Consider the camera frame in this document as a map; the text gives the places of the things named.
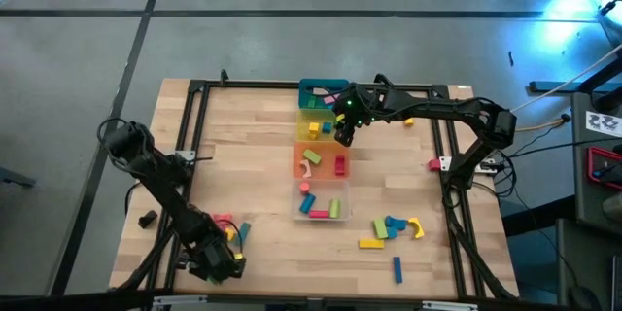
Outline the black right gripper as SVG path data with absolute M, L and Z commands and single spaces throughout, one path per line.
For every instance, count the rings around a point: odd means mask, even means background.
M 374 110 L 374 95 L 362 87 L 352 87 L 337 98 L 337 120 L 334 140 L 340 145 L 350 147 L 354 139 L 354 128 L 345 128 L 343 124 L 355 127 L 370 125 L 377 121 Z

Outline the orange translucent plastic bin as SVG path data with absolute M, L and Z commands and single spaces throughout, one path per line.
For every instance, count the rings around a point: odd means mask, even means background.
M 350 176 L 349 149 L 337 142 L 296 142 L 294 144 L 293 175 L 296 179 L 302 179 L 302 168 L 299 163 L 304 160 L 303 152 L 310 149 L 322 158 L 319 165 L 310 162 L 312 167 L 311 179 L 345 180 Z M 336 156 L 345 156 L 346 173 L 344 176 L 334 175 L 334 159 Z

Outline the teal plank block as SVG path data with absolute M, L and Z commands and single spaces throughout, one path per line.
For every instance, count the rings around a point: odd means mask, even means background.
M 241 226 L 238 227 L 237 235 L 234 238 L 234 242 L 239 247 L 242 247 L 244 245 L 244 242 L 250 232 L 250 229 L 251 229 L 251 224 L 248 222 L 244 222 Z

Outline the yellow translucent plastic bin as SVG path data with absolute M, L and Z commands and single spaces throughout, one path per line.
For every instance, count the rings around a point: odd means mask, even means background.
M 322 132 L 324 121 L 332 122 L 331 134 Z M 308 126 L 310 122 L 317 122 L 320 125 L 318 132 L 310 132 Z M 334 125 L 336 115 L 328 109 L 301 109 L 296 115 L 296 140 L 297 141 L 317 141 L 330 142 L 334 139 Z

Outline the clear plastic bin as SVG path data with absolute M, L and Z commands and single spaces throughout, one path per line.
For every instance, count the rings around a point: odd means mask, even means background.
M 310 184 L 310 191 L 316 196 L 315 203 L 311 210 L 329 210 L 329 203 L 333 198 L 339 198 L 341 202 L 341 213 L 339 219 L 312 219 L 308 214 L 299 212 L 299 206 L 305 194 L 299 190 L 301 182 Z M 292 218 L 296 221 L 311 222 L 346 222 L 352 217 L 349 183 L 343 180 L 324 180 L 324 179 L 294 179 L 291 195 Z

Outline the teal plastic bin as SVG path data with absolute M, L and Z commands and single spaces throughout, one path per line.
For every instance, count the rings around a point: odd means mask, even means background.
M 316 97 L 314 109 L 330 109 L 331 105 L 324 103 L 324 98 L 329 95 L 337 97 L 350 82 L 344 79 L 301 79 L 298 84 L 298 107 L 308 109 L 307 101 L 311 96 Z

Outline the black stand foot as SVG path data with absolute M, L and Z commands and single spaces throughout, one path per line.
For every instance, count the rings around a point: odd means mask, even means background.
M 574 93 L 574 92 L 598 92 L 607 93 L 622 87 L 622 57 L 615 58 L 597 73 L 582 82 L 572 82 L 564 85 L 561 82 L 532 81 L 527 85 L 530 93 Z

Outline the dark side desk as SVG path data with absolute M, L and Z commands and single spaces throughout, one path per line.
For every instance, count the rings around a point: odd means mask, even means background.
M 609 219 L 603 211 L 603 202 L 618 190 L 598 184 L 588 177 L 587 151 L 589 147 L 612 150 L 622 144 L 622 138 L 590 130 L 587 113 L 594 112 L 589 94 L 577 92 L 571 96 L 574 194 L 577 220 L 610 232 L 622 232 L 622 223 Z

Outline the white marker sheet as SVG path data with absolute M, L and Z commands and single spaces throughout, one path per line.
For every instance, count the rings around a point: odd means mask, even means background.
M 586 111 L 585 117 L 587 130 L 622 138 L 622 118 L 591 111 Z

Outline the red framed tablet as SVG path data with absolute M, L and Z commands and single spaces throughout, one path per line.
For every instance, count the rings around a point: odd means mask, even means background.
M 612 150 L 589 147 L 586 152 L 587 176 L 595 183 L 622 190 L 622 146 Z

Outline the black aluminium table frame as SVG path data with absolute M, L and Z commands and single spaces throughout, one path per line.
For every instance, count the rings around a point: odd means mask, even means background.
M 350 149 L 352 217 L 346 222 L 296 221 L 291 195 L 298 88 L 283 82 L 210 84 L 201 95 L 188 79 L 163 81 L 150 129 L 156 145 L 186 143 L 198 151 L 190 201 L 201 210 L 248 222 L 247 264 L 239 279 L 219 285 L 175 268 L 163 256 L 152 287 L 180 294 L 446 299 L 480 294 L 467 255 L 454 248 L 446 227 L 439 177 L 427 164 L 438 153 L 464 151 L 473 142 L 461 123 L 418 120 L 407 127 L 379 122 L 357 131 Z M 384 249 L 360 249 L 376 238 L 373 220 L 418 218 L 425 235 L 407 225 Z M 400 257 L 403 282 L 395 282 Z

